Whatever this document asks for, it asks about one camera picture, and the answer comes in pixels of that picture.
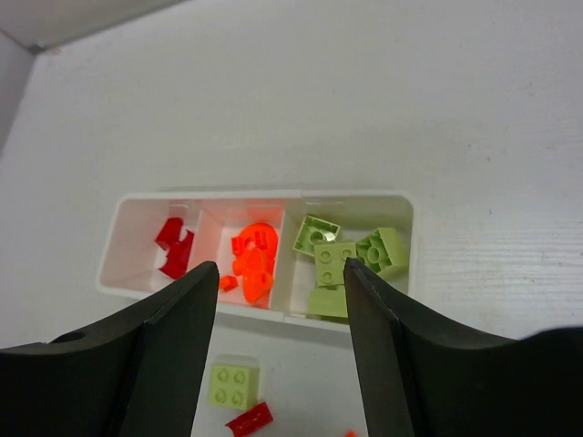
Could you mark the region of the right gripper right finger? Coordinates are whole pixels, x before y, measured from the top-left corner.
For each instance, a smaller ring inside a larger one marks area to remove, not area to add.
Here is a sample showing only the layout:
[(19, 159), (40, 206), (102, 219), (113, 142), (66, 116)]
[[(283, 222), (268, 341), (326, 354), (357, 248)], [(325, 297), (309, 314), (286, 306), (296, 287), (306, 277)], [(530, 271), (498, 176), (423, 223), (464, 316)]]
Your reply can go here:
[(356, 259), (343, 270), (372, 436), (579, 436), (582, 329), (520, 340), (426, 307)]

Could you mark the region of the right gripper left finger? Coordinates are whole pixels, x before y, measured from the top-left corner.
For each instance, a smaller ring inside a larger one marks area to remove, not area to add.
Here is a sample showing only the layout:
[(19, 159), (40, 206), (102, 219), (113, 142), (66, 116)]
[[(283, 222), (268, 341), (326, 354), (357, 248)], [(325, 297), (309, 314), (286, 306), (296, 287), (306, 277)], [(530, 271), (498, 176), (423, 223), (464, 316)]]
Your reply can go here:
[(218, 298), (205, 261), (48, 343), (1, 351), (4, 436), (189, 436)]

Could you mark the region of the small red lego piece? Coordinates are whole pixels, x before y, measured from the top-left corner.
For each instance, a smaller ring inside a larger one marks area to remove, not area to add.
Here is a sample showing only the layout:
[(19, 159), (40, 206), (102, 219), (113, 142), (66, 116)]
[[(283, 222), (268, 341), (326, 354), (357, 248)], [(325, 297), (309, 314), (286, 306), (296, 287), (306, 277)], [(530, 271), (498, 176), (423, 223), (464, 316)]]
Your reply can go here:
[(268, 404), (263, 401), (227, 422), (226, 427), (234, 437), (245, 437), (254, 434), (272, 422), (271, 410)]

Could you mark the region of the red half-round lego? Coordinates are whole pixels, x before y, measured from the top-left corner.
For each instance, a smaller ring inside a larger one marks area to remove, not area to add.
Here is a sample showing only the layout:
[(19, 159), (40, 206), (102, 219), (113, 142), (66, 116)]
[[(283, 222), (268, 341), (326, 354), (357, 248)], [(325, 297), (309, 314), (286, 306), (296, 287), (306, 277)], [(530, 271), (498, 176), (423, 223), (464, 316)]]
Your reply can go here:
[(159, 271), (171, 279), (181, 278), (187, 271), (193, 240), (194, 233), (188, 230), (182, 240), (165, 241), (163, 249), (166, 250), (166, 260)]

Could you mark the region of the red arch lego piece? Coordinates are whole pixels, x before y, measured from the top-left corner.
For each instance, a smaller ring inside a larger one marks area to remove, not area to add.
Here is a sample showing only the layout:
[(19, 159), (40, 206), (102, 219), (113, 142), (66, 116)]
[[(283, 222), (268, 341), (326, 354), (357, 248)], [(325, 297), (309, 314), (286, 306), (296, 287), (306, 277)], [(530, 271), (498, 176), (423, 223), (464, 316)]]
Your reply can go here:
[(163, 250), (169, 250), (179, 241), (182, 226), (182, 218), (168, 218), (155, 238), (156, 244)]

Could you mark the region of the green lego brick small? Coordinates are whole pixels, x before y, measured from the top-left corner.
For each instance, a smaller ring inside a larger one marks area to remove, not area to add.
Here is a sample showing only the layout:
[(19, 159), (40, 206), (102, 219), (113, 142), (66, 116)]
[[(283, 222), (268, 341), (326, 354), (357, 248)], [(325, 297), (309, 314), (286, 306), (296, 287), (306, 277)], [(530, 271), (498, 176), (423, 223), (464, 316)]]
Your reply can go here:
[(353, 241), (329, 242), (314, 247), (316, 285), (335, 287), (344, 284), (343, 270), (348, 258), (356, 257)]

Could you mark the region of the orange half-ring lego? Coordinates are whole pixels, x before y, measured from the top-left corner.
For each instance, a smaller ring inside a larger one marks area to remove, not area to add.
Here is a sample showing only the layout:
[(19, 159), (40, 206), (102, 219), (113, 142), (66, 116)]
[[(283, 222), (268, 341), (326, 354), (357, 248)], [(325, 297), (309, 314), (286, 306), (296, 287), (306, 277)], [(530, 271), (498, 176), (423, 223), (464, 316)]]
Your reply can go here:
[(245, 249), (232, 262), (233, 273), (242, 277), (243, 297), (249, 304), (258, 303), (271, 292), (273, 270), (274, 260), (258, 248)]

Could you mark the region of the orange round lego disc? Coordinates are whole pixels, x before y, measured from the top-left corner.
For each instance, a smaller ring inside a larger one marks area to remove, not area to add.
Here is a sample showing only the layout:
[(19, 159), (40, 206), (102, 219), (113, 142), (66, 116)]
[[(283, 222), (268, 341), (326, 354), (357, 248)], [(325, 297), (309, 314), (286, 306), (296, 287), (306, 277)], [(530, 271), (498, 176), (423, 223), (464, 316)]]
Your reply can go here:
[(247, 270), (261, 269), (272, 274), (278, 243), (279, 235), (273, 226), (263, 222), (247, 226), (230, 240), (233, 273), (242, 276)]

